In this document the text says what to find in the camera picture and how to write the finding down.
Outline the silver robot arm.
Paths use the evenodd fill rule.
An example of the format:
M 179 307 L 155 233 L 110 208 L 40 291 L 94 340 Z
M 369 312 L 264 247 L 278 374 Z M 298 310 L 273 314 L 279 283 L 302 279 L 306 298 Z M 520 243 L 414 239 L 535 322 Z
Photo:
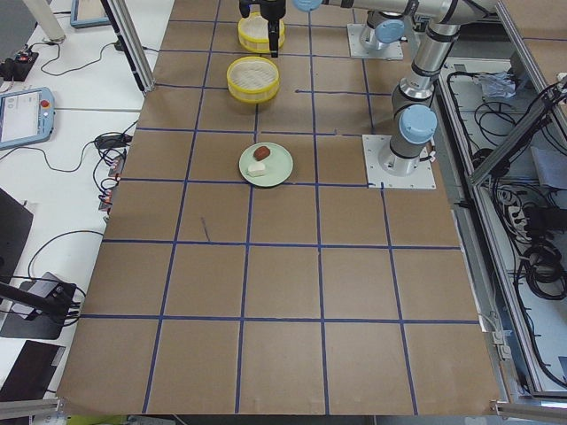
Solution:
M 407 75 L 392 93 L 392 113 L 396 129 L 389 145 L 378 154 L 379 165 L 388 174 L 411 175 L 417 168 L 423 147 L 433 137 L 438 120 L 429 107 L 448 53 L 457 40 L 462 25 L 470 24 L 495 12 L 495 1 L 296 1 L 294 6 L 310 12 L 321 5 L 344 9 L 367 9 L 408 15 L 414 12 L 430 19 L 425 36 Z
M 277 58 L 281 41 L 284 39 L 282 22 L 286 13 L 286 2 L 281 1 L 239 1 L 238 8 L 242 19 L 249 19 L 251 8 L 258 5 L 260 16 L 266 21 L 267 48 L 262 53 L 269 53 Z M 400 40 L 405 34 L 404 14 L 370 10 L 365 24 L 348 24 L 347 36 L 352 58 L 381 58 L 401 60 L 403 52 Z

